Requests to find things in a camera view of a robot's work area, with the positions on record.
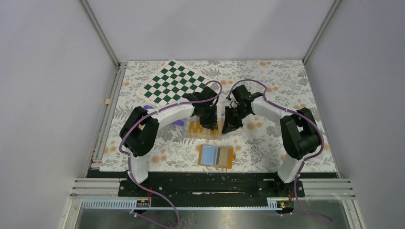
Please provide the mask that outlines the clear plastic card box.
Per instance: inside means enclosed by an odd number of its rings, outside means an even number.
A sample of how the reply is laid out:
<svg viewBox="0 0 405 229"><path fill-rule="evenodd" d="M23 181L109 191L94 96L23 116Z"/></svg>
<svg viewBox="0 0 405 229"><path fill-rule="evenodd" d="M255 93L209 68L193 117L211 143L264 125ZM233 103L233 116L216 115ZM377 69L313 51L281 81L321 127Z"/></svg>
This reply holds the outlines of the clear plastic card box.
<svg viewBox="0 0 405 229"><path fill-rule="evenodd" d="M185 120L183 127L183 136L188 138L208 139L208 140L222 140L222 129L224 125L224 118L217 118L217 129L208 129L200 124L198 117L190 117Z"/></svg>

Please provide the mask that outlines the orange card holder wallet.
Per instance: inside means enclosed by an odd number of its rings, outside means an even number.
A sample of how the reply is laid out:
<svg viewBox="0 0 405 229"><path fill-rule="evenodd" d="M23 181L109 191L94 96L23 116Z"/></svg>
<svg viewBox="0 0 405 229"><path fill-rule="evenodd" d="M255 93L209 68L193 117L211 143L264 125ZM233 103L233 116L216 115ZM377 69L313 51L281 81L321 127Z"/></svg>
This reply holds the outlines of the orange card holder wallet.
<svg viewBox="0 0 405 229"><path fill-rule="evenodd" d="M199 166L205 167L217 167L231 169L234 160L234 149L230 146L225 146L230 148L229 163L227 166L219 165L219 154L220 148L222 146L211 146L211 145L201 145L199 148L199 157L197 164Z"/></svg>

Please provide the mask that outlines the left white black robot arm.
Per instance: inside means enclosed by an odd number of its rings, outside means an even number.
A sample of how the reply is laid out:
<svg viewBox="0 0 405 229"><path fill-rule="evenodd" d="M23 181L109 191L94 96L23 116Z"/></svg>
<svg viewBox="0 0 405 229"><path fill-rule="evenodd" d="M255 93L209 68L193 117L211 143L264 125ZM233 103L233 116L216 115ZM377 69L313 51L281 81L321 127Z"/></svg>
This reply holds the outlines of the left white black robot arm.
<svg viewBox="0 0 405 229"><path fill-rule="evenodd" d="M153 148L159 129L184 118L196 116L203 128L216 130L217 102L220 93L210 87L185 94L178 101L161 108L136 107L120 131L119 150L128 156L130 190L136 196L148 191L147 153Z"/></svg>

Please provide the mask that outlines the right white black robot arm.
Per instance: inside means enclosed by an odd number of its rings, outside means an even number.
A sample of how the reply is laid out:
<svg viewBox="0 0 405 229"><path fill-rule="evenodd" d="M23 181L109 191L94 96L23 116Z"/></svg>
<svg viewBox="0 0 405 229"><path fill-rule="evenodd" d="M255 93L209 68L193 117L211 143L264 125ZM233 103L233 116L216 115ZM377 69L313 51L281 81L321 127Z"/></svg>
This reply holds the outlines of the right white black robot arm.
<svg viewBox="0 0 405 229"><path fill-rule="evenodd" d="M307 108L291 110L266 99L261 92L251 93L244 85L233 86L227 99L233 96L236 106L225 108L222 134L227 134L243 126L242 120L248 115L260 115L279 124L282 143L286 151L285 159L277 171L274 183L275 193L285 197L292 190L295 181L310 153L324 149L322 132L316 125L312 112Z"/></svg>

